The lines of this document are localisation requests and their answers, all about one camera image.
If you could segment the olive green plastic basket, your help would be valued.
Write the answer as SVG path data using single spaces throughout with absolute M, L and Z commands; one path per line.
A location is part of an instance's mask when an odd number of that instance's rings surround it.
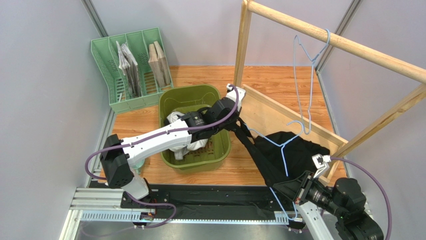
M 171 88 L 163 93 L 158 102 L 159 126 L 164 127 L 167 116 L 173 112 L 184 114 L 197 111 L 203 107 L 211 107 L 219 99 L 220 92 L 209 84 Z M 175 153 L 169 149 L 161 152 L 160 156 L 177 173 L 189 174 L 219 168 L 230 151 L 230 134 L 222 130 L 208 139 L 204 147 L 185 154 L 182 160 L 177 160 Z

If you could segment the brown wooden boards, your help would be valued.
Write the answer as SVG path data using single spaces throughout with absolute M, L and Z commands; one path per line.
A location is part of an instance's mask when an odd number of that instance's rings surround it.
M 169 65 L 165 53 L 158 41 L 149 44 L 149 60 L 155 80 L 160 88 L 169 86 L 172 83 Z

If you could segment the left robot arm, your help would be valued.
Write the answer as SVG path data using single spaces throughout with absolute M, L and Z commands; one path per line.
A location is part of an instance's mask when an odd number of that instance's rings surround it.
M 148 183 L 133 172 L 140 160 L 165 150 L 208 140 L 240 115 L 242 101 L 224 97 L 212 107 L 191 111 L 157 130 L 135 137 L 107 137 L 100 155 L 106 182 L 111 189 L 123 189 L 137 200 L 149 195 Z

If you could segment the mint green file organizer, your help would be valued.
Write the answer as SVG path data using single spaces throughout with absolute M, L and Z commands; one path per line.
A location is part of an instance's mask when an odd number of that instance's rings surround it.
M 149 64 L 152 45 L 164 46 L 158 27 L 91 40 L 92 56 L 116 114 L 157 105 L 163 92 L 173 88 L 170 76 L 165 86 L 158 84 Z

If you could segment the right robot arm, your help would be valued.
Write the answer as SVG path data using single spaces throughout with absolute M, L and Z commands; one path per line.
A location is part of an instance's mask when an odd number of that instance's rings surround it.
M 331 240 L 321 216 L 324 210 L 337 218 L 335 228 L 343 240 L 383 240 L 381 227 L 366 212 L 366 196 L 354 178 L 340 178 L 326 188 L 305 171 L 298 178 L 275 183 L 272 188 L 291 200 L 315 240 Z

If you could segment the black garment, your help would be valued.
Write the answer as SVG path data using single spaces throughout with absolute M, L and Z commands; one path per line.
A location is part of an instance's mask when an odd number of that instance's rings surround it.
M 316 172 L 317 168 L 312 160 L 312 156 L 317 154 L 325 156 L 331 153 L 328 148 L 320 144 L 305 140 L 300 136 L 296 137 L 284 148 L 284 156 L 289 174 L 289 176 L 286 176 L 279 147 L 261 136 L 252 138 L 253 136 L 246 126 L 243 126 L 243 132 L 236 131 L 234 134 L 247 149 L 268 187 L 273 187 L 275 183 L 294 180 L 305 171 Z M 266 137 L 280 145 L 295 135 L 291 131 L 279 131 L 269 134 Z

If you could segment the folded newspapers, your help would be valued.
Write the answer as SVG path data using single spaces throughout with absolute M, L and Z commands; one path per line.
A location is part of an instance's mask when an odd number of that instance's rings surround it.
M 142 96 L 142 90 L 138 62 L 126 43 L 119 44 L 116 41 L 116 46 L 119 58 L 118 67 L 127 79 L 129 94 L 132 98 L 139 98 Z

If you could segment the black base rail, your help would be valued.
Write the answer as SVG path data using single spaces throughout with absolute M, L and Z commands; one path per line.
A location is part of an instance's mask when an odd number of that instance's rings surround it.
M 285 211 L 293 202 L 274 190 Z M 135 221 L 268 221 L 281 208 L 266 186 L 153 185 L 152 192 L 135 201 L 119 196 L 119 209 L 135 210 Z

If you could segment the teal green cup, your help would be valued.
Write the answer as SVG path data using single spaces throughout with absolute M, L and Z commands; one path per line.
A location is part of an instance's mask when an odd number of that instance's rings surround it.
M 135 164 L 134 164 L 134 166 L 133 166 L 133 169 L 139 170 L 144 165 L 144 163 L 145 163 L 145 159 L 144 158 L 136 161 Z

